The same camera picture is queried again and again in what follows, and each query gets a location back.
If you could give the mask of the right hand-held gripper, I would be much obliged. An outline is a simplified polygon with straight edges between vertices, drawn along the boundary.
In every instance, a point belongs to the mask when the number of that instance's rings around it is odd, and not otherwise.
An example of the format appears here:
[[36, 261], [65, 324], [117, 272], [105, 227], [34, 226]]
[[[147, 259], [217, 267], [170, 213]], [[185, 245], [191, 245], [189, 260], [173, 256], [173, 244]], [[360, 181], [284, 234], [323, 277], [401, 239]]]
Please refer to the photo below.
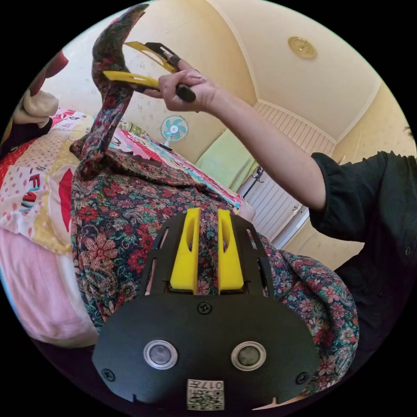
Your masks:
[[[170, 73], [179, 71], [180, 57], [162, 43], [130, 41], [125, 42], [124, 45], [145, 54]], [[158, 80], [139, 74], [123, 71], [103, 71], [103, 75], [110, 81], [135, 84], [145, 89], [159, 88]], [[194, 102], [196, 99], [194, 92], [186, 84], [177, 85], [176, 95], [185, 102]]]

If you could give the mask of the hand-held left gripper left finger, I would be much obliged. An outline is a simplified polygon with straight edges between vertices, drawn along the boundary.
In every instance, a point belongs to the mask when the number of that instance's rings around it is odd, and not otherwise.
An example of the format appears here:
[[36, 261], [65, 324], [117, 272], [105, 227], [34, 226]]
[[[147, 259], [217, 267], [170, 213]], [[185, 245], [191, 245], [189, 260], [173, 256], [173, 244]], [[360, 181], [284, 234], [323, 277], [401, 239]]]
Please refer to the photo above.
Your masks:
[[200, 208], [188, 209], [185, 214], [170, 278], [174, 291], [197, 290], [200, 218]]

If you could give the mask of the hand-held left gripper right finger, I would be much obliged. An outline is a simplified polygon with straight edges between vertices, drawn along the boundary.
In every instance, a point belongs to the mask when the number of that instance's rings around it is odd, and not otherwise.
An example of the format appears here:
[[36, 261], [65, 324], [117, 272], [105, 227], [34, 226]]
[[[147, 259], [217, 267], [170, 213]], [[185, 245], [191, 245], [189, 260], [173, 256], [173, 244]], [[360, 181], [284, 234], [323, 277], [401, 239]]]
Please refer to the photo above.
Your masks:
[[243, 273], [231, 213], [218, 210], [218, 290], [241, 291]]

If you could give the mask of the person's right hand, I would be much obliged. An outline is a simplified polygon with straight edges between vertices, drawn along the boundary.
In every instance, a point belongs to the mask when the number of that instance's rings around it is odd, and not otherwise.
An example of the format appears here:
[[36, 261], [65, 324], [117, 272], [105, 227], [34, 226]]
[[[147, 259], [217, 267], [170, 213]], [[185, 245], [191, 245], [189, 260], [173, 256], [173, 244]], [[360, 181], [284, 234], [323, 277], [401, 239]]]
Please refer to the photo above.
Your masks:
[[[166, 108], [174, 112], [204, 112], [218, 115], [216, 96], [221, 89], [183, 59], [178, 61], [179, 71], [159, 78], [159, 90], [145, 89], [146, 96], [162, 99]], [[185, 84], [195, 94], [193, 102], [186, 102], [176, 93], [176, 87]]]

